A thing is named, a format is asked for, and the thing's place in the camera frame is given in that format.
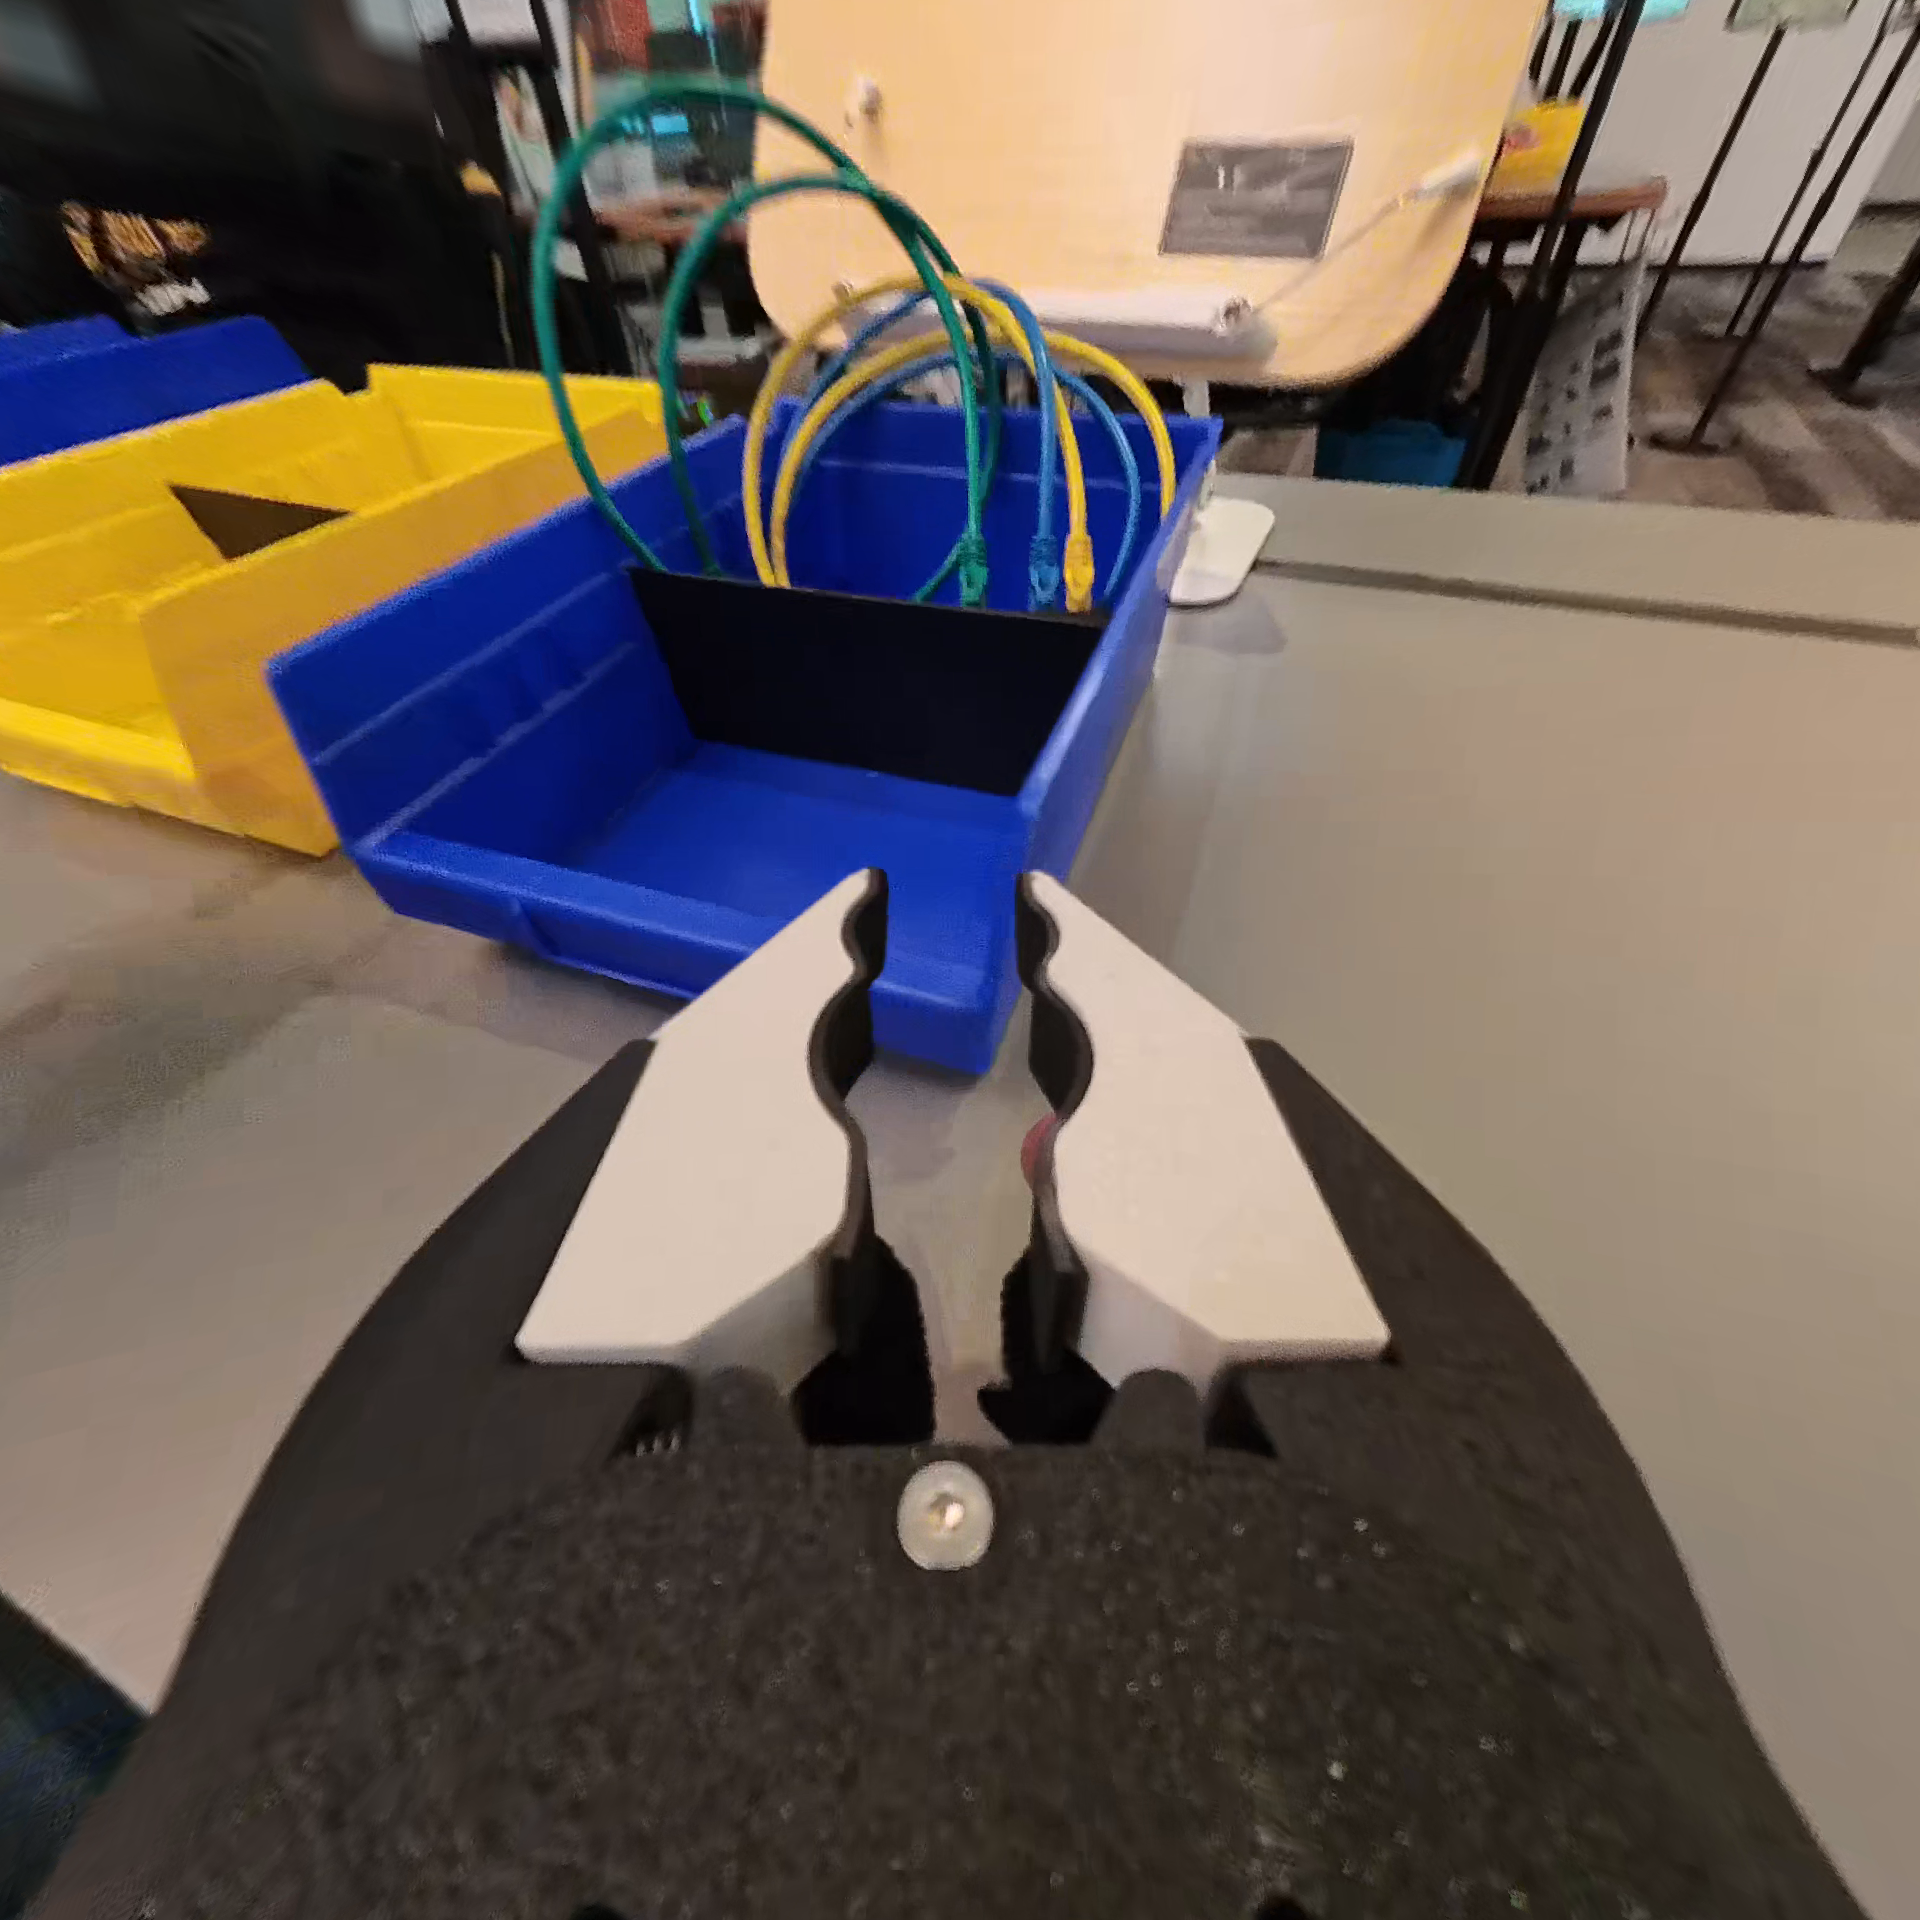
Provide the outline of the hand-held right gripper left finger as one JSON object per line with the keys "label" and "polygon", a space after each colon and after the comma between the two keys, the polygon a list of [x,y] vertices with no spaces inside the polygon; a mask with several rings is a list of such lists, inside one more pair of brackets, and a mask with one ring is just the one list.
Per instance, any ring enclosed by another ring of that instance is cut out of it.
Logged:
{"label": "hand-held right gripper left finger", "polygon": [[852,872],[656,1032],[521,1361],[747,1370],[814,1442],[930,1441],[922,1297],[878,1235],[848,1112],[875,1051],[887,885]]}

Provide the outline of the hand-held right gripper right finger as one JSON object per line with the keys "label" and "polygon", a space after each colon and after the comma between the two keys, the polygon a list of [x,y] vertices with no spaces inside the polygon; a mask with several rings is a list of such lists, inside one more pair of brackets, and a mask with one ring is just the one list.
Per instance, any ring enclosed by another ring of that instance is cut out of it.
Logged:
{"label": "hand-held right gripper right finger", "polygon": [[979,1391],[996,1439],[1081,1445],[1138,1376],[1209,1409],[1252,1370],[1391,1355],[1258,1043],[1041,872],[1016,889],[1016,959],[1048,1116]]}

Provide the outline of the blue plastic bin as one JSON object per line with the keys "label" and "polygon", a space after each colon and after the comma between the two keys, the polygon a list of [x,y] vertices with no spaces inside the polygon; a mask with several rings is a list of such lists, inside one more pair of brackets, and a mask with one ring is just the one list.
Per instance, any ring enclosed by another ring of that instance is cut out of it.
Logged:
{"label": "blue plastic bin", "polygon": [[[1004,800],[700,744],[630,584],[634,556],[587,499],[271,663],[281,716],[360,873],[418,922],[673,997],[714,986],[840,880],[887,879],[872,988],[883,1050],[980,1074],[1022,993],[1018,879],[1067,879],[1152,682],[1168,591],[1220,443],[1176,416],[1178,474],[1138,416],[1144,482],[1099,420],[1078,439],[1110,627],[1041,759]],[[907,601],[964,525],[962,419],[880,403],[840,428],[786,523],[793,588]],[[746,423],[686,448],[722,580],[759,585],[742,508]],[[664,572],[707,576],[667,459],[611,488]],[[1041,428],[1004,419],[983,528],[988,605],[1027,608]]]}
{"label": "blue plastic bin", "polygon": [[137,337],[108,315],[3,337],[3,466],[271,396],[313,376],[259,319]]}

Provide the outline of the black bin divider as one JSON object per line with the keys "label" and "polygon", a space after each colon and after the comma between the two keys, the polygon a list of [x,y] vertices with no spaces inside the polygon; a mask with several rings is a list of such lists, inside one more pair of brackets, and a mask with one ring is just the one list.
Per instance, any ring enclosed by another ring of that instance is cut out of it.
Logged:
{"label": "black bin divider", "polygon": [[227,563],[246,561],[350,516],[344,509],[316,503],[218,488],[170,484],[170,492]]}
{"label": "black bin divider", "polygon": [[630,567],[695,741],[1014,799],[1110,627]]}

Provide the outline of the yellow plastic bin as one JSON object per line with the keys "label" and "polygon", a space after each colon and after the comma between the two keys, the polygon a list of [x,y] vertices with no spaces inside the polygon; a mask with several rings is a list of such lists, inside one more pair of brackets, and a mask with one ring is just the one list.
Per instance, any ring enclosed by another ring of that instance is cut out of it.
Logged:
{"label": "yellow plastic bin", "polygon": [[[227,563],[170,484],[350,516]],[[4,468],[4,772],[303,856],[279,655],[584,497],[539,372],[376,367]]]}

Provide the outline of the white printed bag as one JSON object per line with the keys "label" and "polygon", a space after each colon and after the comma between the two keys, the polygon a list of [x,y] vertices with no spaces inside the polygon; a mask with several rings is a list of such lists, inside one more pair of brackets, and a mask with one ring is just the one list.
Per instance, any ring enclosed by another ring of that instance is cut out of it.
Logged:
{"label": "white printed bag", "polygon": [[1626,492],[1643,282],[1639,258],[1572,276],[1528,400],[1526,493]]}

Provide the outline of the brown background desk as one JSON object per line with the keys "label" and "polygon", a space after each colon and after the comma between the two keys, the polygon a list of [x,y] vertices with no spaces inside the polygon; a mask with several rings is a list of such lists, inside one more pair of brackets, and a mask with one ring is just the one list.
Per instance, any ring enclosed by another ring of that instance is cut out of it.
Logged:
{"label": "brown background desk", "polygon": [[[1570,204],[1569,234],[1608,234],[1622,225],[1651,221],[1668,199],[1668,184],[1663,176],[1647,176],[1626,184],[1583,185]],[[1490,249],[1502,263],[1508,249],[1537,240],[1556,207],[1556,185],[1544,189],[1488,189],[1482,195],[1473,225],[1473,249]]]}

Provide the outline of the wooden board tilting stand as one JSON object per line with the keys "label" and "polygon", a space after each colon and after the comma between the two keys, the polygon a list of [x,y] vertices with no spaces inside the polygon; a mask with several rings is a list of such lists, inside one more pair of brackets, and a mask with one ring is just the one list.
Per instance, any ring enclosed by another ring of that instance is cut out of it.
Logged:
{"label": "wooden board tilting stand", "polygon": [[761,89],[1146,378],[1338,392],[1462,260],[1540,4],[767,10]]}

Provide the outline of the small yellow container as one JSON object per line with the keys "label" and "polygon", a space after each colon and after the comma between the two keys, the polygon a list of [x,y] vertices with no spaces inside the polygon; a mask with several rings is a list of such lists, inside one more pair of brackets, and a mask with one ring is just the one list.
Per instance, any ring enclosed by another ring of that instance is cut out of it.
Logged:
{"label": "small yellow container", "polygon": [[1483,197],[1521,202],[1554,195],[1572,161],[1587,113],[1580,99],[1551,99],[1508,119]]}

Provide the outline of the black floor stand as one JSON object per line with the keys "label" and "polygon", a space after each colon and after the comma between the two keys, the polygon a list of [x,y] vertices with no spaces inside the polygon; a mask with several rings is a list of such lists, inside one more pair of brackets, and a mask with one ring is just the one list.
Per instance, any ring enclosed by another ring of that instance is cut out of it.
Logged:
{"label": "black floor stand", "polygon": [[1726,26],[1756,67],[1713,168],[1714,218],[1697,234],[1698,258],[1719,263],[1714,300],[1698,308],[1698,396],[1676,447],[1711,458],[1723,443],[1721,381],[1752,324],[1771,263],[1791,247],[1804,204],[1839,151],[1860,80],[1848,80],[1856,39],[1875,52],[1871,4],[1731,4]]}
{"label": "black floor stand", "polygon": [[1840,199],[1913,56],[1915,4],[1886,4],[1854,79],[1808,155],[1761,265],[1750,273],[1721,330],[1726,345],[1752,341],[1770,323],[1793,276],[1808,263],[1818,228]]}

